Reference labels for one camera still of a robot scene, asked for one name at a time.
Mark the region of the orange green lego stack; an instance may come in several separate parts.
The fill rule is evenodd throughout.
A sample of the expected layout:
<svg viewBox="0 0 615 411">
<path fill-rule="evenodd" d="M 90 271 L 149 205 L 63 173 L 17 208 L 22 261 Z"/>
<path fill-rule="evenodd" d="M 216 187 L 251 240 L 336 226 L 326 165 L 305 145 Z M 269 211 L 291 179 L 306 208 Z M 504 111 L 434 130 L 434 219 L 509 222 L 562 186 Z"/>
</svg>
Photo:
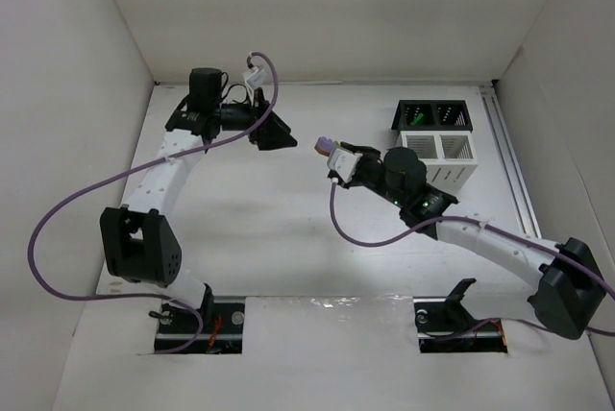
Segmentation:
<svg viewBox="0 0 615 411">
<path fill-rule="evenodd" d="M 320 136 L 314 145 L 314 150 L 323 157 L 330 157 L 338 148 L 336 141 L 325 136 Z"/>
</svg>

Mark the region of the long green lego brick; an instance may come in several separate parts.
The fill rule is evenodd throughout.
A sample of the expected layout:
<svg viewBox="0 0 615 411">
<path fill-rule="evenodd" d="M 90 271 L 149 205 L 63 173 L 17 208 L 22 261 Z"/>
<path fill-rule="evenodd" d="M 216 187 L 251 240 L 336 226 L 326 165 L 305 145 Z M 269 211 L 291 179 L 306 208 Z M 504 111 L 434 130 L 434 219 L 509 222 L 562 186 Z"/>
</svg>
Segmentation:
<svg viewBox="0 0 615 411">
<path fill-rule="evenodd" d="M 410 121 L 410 126 L 420 126 L 425 123 L 425 114 L 422 112 L 416 113 Z"/>
</svg>

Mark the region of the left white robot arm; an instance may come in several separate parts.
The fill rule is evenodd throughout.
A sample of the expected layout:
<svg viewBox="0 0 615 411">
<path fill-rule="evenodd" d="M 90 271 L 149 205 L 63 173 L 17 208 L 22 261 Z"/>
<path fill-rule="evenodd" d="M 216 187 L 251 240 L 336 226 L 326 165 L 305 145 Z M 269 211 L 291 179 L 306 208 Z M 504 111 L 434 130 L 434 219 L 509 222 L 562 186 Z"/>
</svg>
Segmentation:
<svg viewBox="0 0 615 411">
<path fill-rule="evenodd" d="M 181 246 L 168 221 L 190 172 L 223 131 L 247 133 L 261 151 L 297 144 L 264 97 L 263 67 L 249 65 L 244 73 L 247 99 L 241 103 L 225 102 L 223 76 L 215 68 L 191 70 L 188 93 L 165 125 L 158 151 L 161 164 L 147 168 L 128 199 L 100 216 L 110 275 L 142 284 L 197 310 L 203 318 L 212 310 L 211 289 L 184 267 Z"/>
</svg>

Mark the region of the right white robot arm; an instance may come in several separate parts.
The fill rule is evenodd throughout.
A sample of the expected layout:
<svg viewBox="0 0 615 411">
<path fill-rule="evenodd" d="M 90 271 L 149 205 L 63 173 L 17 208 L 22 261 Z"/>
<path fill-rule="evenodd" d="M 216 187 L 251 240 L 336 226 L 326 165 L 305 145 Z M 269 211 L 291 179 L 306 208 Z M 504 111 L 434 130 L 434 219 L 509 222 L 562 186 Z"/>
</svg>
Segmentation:
<svg viewBox="0 0 615 411">
<path fill-rule="evenodd" d="M 472 252 L 523 280 L 531 289 L 527 302 L 534 317 L 547 331 L 577 340 L 604 297 L 614 293 L 581 240 L 525 237 L 477 213 L 447 214 L 457 198 L 429 184 L 425 163 L 407 147 L 381 153 L 321 137 L 315 149 L 327 159 L 333 189 L 363 187 L 397 207 L 409 233 Z"/>
</svg>

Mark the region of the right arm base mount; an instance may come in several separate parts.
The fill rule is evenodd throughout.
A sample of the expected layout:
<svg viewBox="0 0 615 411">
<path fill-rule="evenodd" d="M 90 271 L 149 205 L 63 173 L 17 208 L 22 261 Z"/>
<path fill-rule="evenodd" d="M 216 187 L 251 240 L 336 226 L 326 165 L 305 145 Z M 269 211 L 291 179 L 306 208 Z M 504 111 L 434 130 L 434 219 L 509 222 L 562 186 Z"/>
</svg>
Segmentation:
<svg viewBox="0 0 615 411">
<path fill-rule="evenodd" d="M 500 319 L 475 319 L 462 305 L 474 278 L 461 280 L 446 296 L 413 299 L 421 353 L 508 353 Z"/>
</svg>

